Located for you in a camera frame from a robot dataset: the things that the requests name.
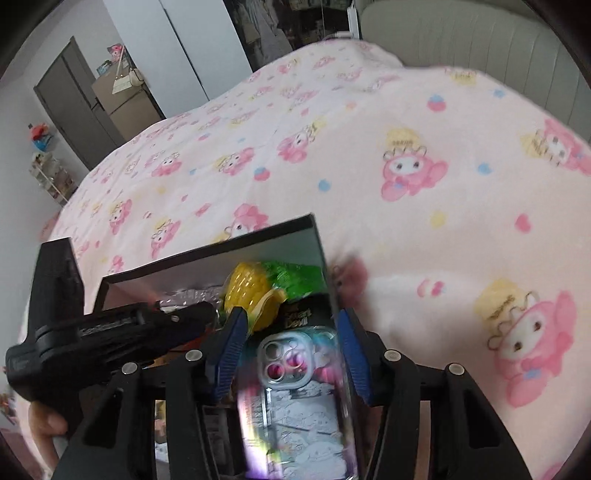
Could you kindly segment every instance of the door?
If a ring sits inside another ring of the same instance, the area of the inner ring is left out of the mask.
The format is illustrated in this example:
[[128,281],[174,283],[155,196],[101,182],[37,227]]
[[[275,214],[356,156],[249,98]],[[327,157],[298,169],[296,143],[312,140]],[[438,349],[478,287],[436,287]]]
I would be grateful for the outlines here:
[[89,170],[125,143],[96,99],[94,81],[72,37],[34,88],[51,121]]

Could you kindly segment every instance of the phone camera lens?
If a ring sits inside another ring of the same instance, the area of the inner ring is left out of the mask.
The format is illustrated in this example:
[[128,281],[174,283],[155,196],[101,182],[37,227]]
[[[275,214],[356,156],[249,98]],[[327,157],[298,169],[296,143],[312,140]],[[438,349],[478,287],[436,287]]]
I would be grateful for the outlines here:
[[269,343],[265,347],[265,355],[269,360],[277,360],[281,356],[281,345],[278,343]]
[[271,364],[267,367],[267,376],[275,381],[278,382],[283,378],[285,375],[285,369],[281,364]]
[[301,367],[304,363],[304,354],[298,350],[290,350],[285,356],[285,363],[292,368]]

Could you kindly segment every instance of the metal screw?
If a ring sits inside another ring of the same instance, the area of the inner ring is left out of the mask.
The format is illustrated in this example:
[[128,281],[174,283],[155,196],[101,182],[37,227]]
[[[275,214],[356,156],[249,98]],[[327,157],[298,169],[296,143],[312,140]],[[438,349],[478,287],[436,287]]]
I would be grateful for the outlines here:
[[386,350],[384,352],[384,358],[388,362],[398,362],[402,358],[402,355],[397,350]]
[[203,354],[201,353],[201,350],[189,350],[187,353],[185,353],[185,358],[190,362],[201,360],[202,356]]
[[449,367],[449,371],[454,375],[463,375],[466,369],[462,367],[460,364],[451,364]]
[[121,367],[121,371],[125,375],[131,375],[131,374],[135,373],[135,371],[137,369],[138,369],[138,365],[133,362],[127,362],[124,366]]

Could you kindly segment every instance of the wall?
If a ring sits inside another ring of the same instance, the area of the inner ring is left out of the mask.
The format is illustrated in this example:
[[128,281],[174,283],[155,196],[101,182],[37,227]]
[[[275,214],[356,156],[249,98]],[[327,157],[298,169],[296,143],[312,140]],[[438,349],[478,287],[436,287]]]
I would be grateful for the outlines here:
[[158,0],[103,1],[165,116],[178,115],[207,102]]
[[[16,342],[43,225],[58,205],[28,172],[34,147],[27,125],[40,120],[33,97],[13,81],[0,87],[0,365]],[[6,377],[0,375],[0,392]]]
[[[34,147],[28,124],[51,123],[33,92],[51,63],[76,37],[90,68],[121,39],[101,0],[64,0],[29,36],[0,80],[0,365],[16,342],[37,257],[39,234],[59,211],[28,172]],[[58,135],[54,155],[81,181],[88,170]],[[0,375],[0,392],[5,376]]]
[[[95,76],[98,76],[96,67],[110,58],[107,47],[121,42],[101,0],[64,0],[31,33],[2,78],[1,83],[18,81],[23,84],[40,112],[37,115],[39,122],[51,124],[51,119],[33,87],[72,37]],[[88,169],[59,133],[54,154],[78,182],[87,175]]]

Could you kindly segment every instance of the snack package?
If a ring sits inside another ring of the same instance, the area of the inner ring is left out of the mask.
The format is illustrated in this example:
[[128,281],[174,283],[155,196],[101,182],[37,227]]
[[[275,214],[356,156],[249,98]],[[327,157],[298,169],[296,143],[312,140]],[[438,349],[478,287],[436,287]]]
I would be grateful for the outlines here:
[[326,291],[322,269],[268,261],[240,263],[225,284],[223,308],[228,314],[242,307],[248,314],[250,332],[268,327],[286,300],[298,300]]
[[327,296],[283,304],[273,326],[249,338],[236,383],[247,478],[358,476],[346,369]]
[[209,287],[202,290],[190,288],[188,290],[178,291],[160,300],[160,310],[170,313],[188,307],[189,305],[194,305],[200,301],[207,301],[220,310],[222,306],[220,300],[221,294],[222,287]]

